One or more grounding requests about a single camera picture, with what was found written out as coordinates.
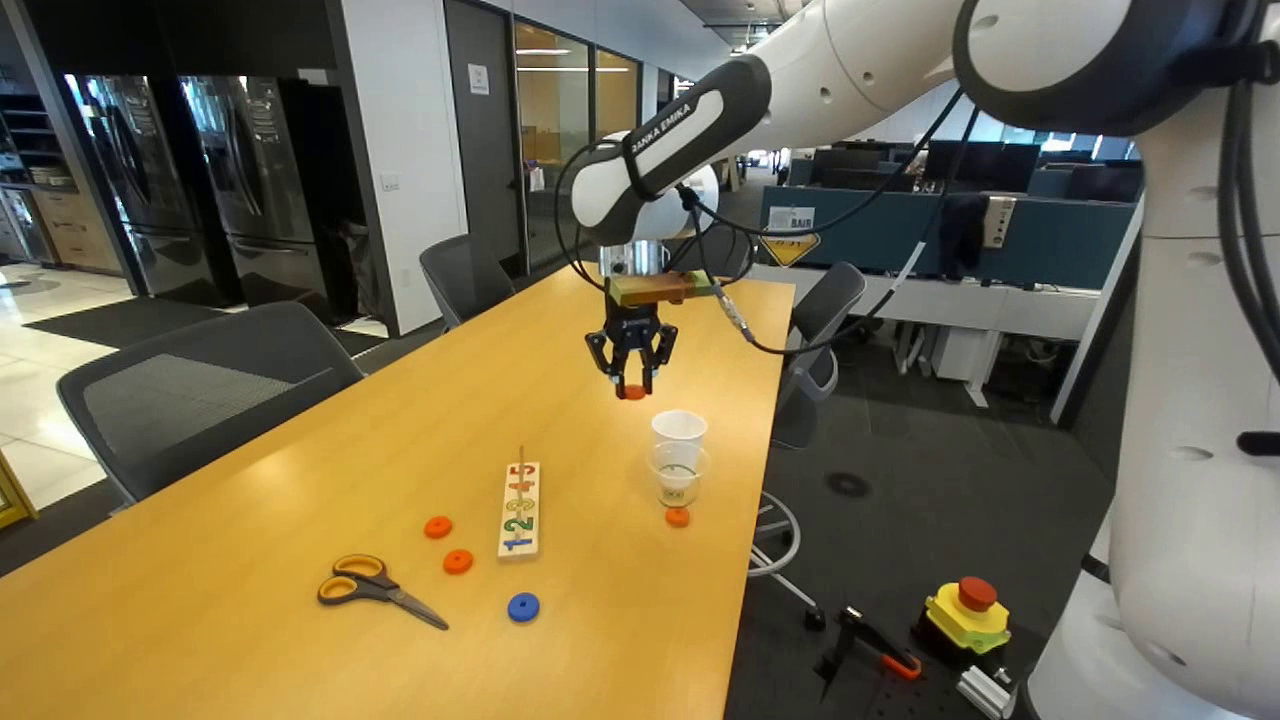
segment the wooden table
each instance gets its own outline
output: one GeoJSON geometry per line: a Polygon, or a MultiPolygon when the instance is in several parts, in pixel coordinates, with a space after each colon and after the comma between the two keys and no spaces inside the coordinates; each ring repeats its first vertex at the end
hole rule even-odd
{"type": "MultiPolygon", "coordinates": [[[[736,284],[786,340],[791,286],[736,284]]],[[[712,300],[666,309],[677,361],[621,405],[583,333],[602,296],[549,274],[346,396],[0,579],[3,714],[719,714],[779,361],[712,300]],[[649,417],[708,417],[694,528],[666,525],[649,417]],[[504,462],[543,462],[536,559],[497,559],[504,462]],[[423,541],[428,516],[449,541],[423,541]],[[445,550],[474,549],[467,575],[445,550]],[[376,550],[441,615],[322,606],[376,550]],[[536,590],[536,625],[510,596],[536,590]]]]}

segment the black chair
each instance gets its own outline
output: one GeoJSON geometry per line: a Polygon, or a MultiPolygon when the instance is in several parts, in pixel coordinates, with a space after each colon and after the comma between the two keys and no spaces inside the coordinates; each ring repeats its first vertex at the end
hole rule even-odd
{"type": "Polygon", "coordinates": [[[260,302],[74,367],[55,393],[129,500],[359,378],[303,302],[260,302]]]}
{"type": "MultiPolygon", "coordinates": [[[[791,311],[791,342],[829,342],[841,323],[850,318],[852,302],[866,292],[866,274],[852,262],[835,262],[818,286],[795,302],[791,311]]],[[[786,388],[779,388],[779,413],[778,413],[778,437],[788,444],[814,444],[820,405],[841,383],[841,354],[832,349],[809,349],[795,353],[786,364],[786,388]]],[[[764,491],[762,516],[755,516],[755,549],[748,575],[767,575],[786,590],[791,590],[804,603],[809,628],[823,628],[820,603],[786,575],[786,569],[799,556],[799,521],[795,510],[764,491]]]]}
{"type": "Polygon", "coordinates": [[[449,329],[516,292],[511,274],[497,261],[481,255],[467,236],[423,246],[422,262],[449,329]]]}

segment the scissors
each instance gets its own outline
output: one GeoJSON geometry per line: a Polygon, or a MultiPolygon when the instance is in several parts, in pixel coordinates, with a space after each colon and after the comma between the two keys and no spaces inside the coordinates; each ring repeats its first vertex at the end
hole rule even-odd
{"type": "Polygon", "coordinates": [[[423,601],[407,596],[394,579],[389,562],[364,550],[340,556],[334,562],[334,575],[316,587],[316,601],[322,603],[385,601],[449,630],[445,615],[436,615],[423,601]]]}

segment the white cup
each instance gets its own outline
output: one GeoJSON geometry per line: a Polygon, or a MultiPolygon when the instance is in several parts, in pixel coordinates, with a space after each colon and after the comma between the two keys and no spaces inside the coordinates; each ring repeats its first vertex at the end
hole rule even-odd
{"type": "Polygon", "coordinates": [[[669,508],[688,508],[705,462],[708,419],[688,407],[653,417],[653,470],[669,508]]]}

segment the blue bottle cap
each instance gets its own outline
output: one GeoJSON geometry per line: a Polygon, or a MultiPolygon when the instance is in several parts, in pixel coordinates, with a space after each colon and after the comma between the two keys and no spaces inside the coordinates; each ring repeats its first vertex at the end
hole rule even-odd
{"type": "Polygon", "coordinates": [[[510,603],[511,625],[531,625],[543,603],[531,590],[516,590],[510,603]]]}

